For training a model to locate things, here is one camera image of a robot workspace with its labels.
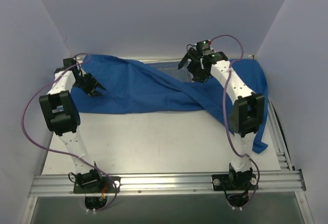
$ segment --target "blue cloth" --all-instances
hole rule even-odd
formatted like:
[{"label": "blue cloth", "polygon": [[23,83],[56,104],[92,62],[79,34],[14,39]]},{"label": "blue cloth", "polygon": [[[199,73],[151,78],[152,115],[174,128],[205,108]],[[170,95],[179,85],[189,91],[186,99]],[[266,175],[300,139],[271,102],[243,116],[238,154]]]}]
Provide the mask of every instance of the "blue cloth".
[{"label": "blue cloth", "polygon": [[[182,83],[139,61],[106,55],[91,55],[91,60],[83,68],[107,91],[100,90],[103,93],[101,97],[89,97],[82,90],[73,88],[71,95],[79,112],[126,114],[204,109],[223,124],[223,87],[215,78],[206,83]],[[255,60],[243,59],[235,63],[233,68],[246,85],[265,96],[266,122],[268,87],[260,65]],[[226,103],[229,116],[232,102],[228,96]],[[265,123],[254,140],[253,151],[256,153],[261,153],[268,147],[261,142],[264,127]]]}]

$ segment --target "purple cable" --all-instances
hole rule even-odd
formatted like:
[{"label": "purple cable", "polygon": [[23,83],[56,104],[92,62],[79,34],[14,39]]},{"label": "purple cable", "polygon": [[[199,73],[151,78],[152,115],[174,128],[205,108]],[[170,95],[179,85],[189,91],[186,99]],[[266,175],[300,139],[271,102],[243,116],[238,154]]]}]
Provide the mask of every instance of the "purple cable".
[{"label": "purple cable", "polygon": [[[217,38],[220,38],[220,37],[224,37],[224,36],[226,36],[226,37],[230,37],[230,38],[233,38],[235,41],[237,41],[238,44],[239,44],[239,46],[240,46],[240,49],[241,49],[241,56],[240,56],[240,59],[235,59],[235,60],[231,61],[231,62],[230,62],[230,65],[229,65],[229,68],[231,68],[231,67],[232,67],[232,64],[234,64],[234,63],[236,63],[236,62],[242,60],[242,57],[244,56],[244,48],[243,48],[241,42],[240,42],[237,38],[235,38],[234,36],[229,35],[229,34],[223,34],[223,35],[216,36],[216,37],[214,37],[213,39],[211,39],[211,41],[213,41],[213,40],[215,40],[215,39],[217,39]],[[228,141],[229,141],[230,147],[231,147],[231,149],[233,150],[233,152],[234,152],[237,156],[239,156],[239,157],[248,157],[249,160],[254,164],[254,166],[255,166],[255,168],[256,168],[256,171],[257,171],[257,180],[256,180],[255,190],[254,190],[253,194],[251,195],[249,201],[248,201],[247,203],[245,203],[245,205],[242,206],[242,208],[244,208],[244,207],[246,207],[246,206],[251,202],[251,200],[252,200],[252,199],[254,198],[254,196],[255,196],[255,192],[256,192],[256,190],[257,190],[257,188],[258,188],[258,184],[259,184],[259,182],[260,182],[260,170],[259,170],[257,164],[254,162],[254,160],[251,159],[251,157],[250,157],[248,154],[239,154],[239,153],[236,151],[234,145],[232,144],[232,140],[231,140],[230,133],[229,133],[229,126],[228,126],[228,119],[227,119],[227,108],[226,108],[227,89],[228,89],[229,81],[230,81],[230,79],[231,79],[231,75],[232,75],[232,72],[231,72],[231,70],[229,70],[228,79],[227,79],[227,81],[225,82],[224,90],[223,90],[222,106],[223,106],[223,119],[224,119],[225,132],[227,133]]]},{"label": "purple cable", "polygon": [[101,170],[100,168],[98,168],[97,166],[94,166],[94,165],[92,165],[92,164],[90,164],[90,163],[88,163],[87,161],[85,161],[84,159],[82,159],[82,158],[80,158],[78,155],[75,155],[75,154],[73,154],[73,153],[69,153],[69,152],[65,152],[65,151],[58,151],[58,150],[53,150],[53,149],[50,149],[50,148],[47,148],[47,147],[44,147],[44,146],[42,146],[42,145],[40,145],[40,144],[38,144],[37,142],[35,142],[31,137],[30,137],[30,135],[27,133],[27,131],[26,131],[26,128],[25,128],[25,124],[24,124],[24,119],[25,119],[25,114],[26,114],[26,111],[27,111],[27,109],[28,109],[28,107],[29,107],[29,105],[31,104],[31,102],[33,101],[33,99],[43,90],[43,89],[45,89],[45,88],[47,88],[47,87],[49,87],[49,86],[51,86],[51,85],[53,85],[53,84],[55,84],[55,83],[57,83],[66,73],[67,73],[67,71],[69,71],[70,69],[72,69],[72,68],[74,68],[74,67],[76,67],[76,66],[81,66],[81,65],[83,65],[83,64],[86,64],[90,59],[91,59],[91,56],[89,55],[89,54],[87,54],[87,53],[80,53],[80,54],[77,54],[77,55],[75,55],[73,58],[77,58],[78,56],[80,56],[80,55],[86,55],[87,57],[88,57],[88,59],[86,60],[86,61],[84,61],[83,63],[81,63],[81,64],[79,64],[79,63],[77,63],[77,64],[74,64],[74,65],[72,65],[72,66],[70,66],[70,67],[68,67],[55,81],[53,81],[53,82],[51,82],[51,83],[49,83],[49,84],[46,84],[45,86],[43,86],[43,87],[41,87],[32,97],[31,97],[31,99],[27,102],[27,104],[26,104],[26,106],[24,107],[24,109],[23,109],[23,113],[22,113],[22,117],[21,117],[21,121],[20,121],[20,126],[21,126],[21,128],[22,128],[22,131],[23,131],[23,133],[24,133],[24,135],[25,135],[25,137],[32,143],[32,144],[34,144],[35,146],[37,146],[37,147],[39,147],[39,148],[41,148],[41,149],[43,149],[43,150],[46,150],[46,151],[51,151],[51,152],[54,152],[54,153],[58,153],[58,154],[63,154],[63,155],[68,155],[68,156],[72,156],[72,157],[75,157],[75,158],[77,158],[77,159],[79,159],[81,162],[83,162],[85,165],[88,165],[89,167],[91,167],[91,168],[93,168],[93,169],[95,169],[95,170],[97,170],[97,171],[99,171],[100,173],[102,173],[103,175],[105,175],[108,179],[109,179],[109,181],[113,184],[113,186],[114,186],[114,188],[115,188],[115,195],[114,195],[114,197],[109,201],[109,202],[107,202],[106,203],[106,205],[105,206],[103,206],[102,208],[100,208],[100,209],[98,209],[97,211],[100,211],[100,210],[104,210],[105,208],[107,208],[115,199],[116,199],[116,197],[117,197],[117,187],[116,187],[116,184],[114,183],[114,180],[113,180],[113,178],[111,177],[111,176],[109,176],[106,172],[104,172],[103,170]]}]

